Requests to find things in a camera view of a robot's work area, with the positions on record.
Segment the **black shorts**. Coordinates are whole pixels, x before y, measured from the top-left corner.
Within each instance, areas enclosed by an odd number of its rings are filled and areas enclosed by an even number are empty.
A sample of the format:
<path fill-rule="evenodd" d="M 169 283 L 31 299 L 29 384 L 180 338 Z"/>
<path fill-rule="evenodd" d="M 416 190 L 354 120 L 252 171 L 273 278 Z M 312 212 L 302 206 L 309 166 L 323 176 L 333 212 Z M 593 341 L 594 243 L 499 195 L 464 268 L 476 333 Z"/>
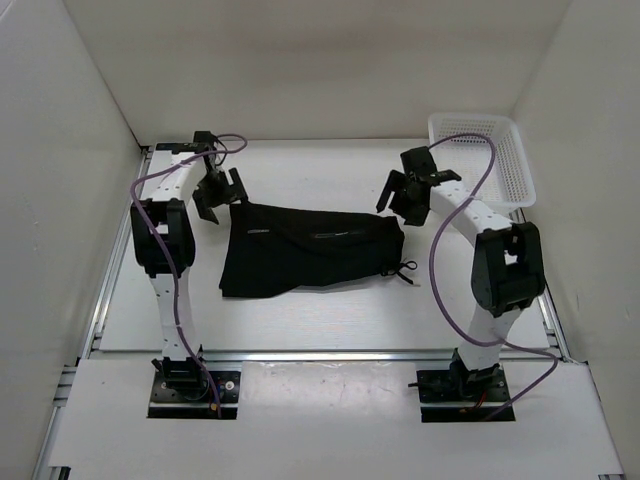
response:
<path fill-rule="evenodd" d="M 289 209 L 255 203 L 229 207 L 231 229 L 219 283 L 225 298 L 265 299 L 299 287 L 328 287 L 418 264 L 403 258 L 397 219 L 368 213 Z"/>

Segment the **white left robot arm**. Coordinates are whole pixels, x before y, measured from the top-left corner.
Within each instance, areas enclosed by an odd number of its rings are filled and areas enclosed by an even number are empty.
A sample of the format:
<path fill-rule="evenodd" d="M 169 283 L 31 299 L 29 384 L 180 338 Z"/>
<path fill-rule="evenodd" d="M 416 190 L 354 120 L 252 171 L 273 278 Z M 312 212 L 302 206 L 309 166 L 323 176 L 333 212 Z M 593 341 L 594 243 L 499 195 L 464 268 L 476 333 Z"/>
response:
<path fill-rule="evenodd" d="M 165 362 L 201 365 L 189 295 L 196 241 L 188 209 L 193 204 L 200 219 L 217 224 L 217 207 L 246 199 L 238 172 L 223 169 L 236 152 L 205 145 L 173 152 L 167 168 L 130 186 L 134 253 L 156 296 Z"/>

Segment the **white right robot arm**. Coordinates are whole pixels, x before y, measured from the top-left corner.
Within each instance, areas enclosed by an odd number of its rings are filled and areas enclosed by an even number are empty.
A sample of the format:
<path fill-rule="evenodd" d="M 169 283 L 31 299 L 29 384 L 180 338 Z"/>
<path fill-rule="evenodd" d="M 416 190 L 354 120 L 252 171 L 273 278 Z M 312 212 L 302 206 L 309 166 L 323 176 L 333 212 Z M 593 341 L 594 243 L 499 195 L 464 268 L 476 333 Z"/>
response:
<path fill-rule="evenodd" d="M 462 366 L 450 373 L 450 390 L 470 400 L 485 387 L 483 373 L 499 363 L 514 322 L 544 290 L 539 230 L 493 211 L 451 170 L 423 177 L 391 171 L 376 204 L 377 211 L 385 208 L 413 226 L 423 225 L 430 212 L 443 218 L 429 250 L 429 282 L 442 315 L 462 338 L 454 357 Z M 437 246 L 449 226 L 474 248 L 470 286 L 476 307 L 466 331 L 447 310 L 437 284 Z"/>

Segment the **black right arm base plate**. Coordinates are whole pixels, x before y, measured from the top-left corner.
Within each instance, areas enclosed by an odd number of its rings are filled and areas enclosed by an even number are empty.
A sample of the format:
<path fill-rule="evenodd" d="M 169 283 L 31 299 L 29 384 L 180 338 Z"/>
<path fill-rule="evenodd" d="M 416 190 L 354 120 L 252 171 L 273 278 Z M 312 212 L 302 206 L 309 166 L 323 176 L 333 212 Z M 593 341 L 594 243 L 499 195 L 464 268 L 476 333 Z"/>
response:
<path fill-rule="evenodd" d="M 418 370 L 407 385 L 418 392 L 422 423 L 514 422 L 511 395 L 499 364 L 469 372 L 461 361 L 446 370 Z"/>

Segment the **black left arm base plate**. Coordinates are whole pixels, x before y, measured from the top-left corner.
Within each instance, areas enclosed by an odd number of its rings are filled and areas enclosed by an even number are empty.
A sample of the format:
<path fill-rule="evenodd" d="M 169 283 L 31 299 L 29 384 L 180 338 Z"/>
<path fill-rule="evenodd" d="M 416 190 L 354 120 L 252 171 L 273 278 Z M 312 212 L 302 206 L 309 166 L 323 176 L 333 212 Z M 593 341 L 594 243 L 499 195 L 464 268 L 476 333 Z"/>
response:
<path fill-rule="evenodd" d="M 210 370 L 218 395 L 208 378 L 188 359 L 166 363 L 152 361 L 154 379 L 147 417 L 151 419 L 235 420 L 241 391 L 241 372 Z"/>

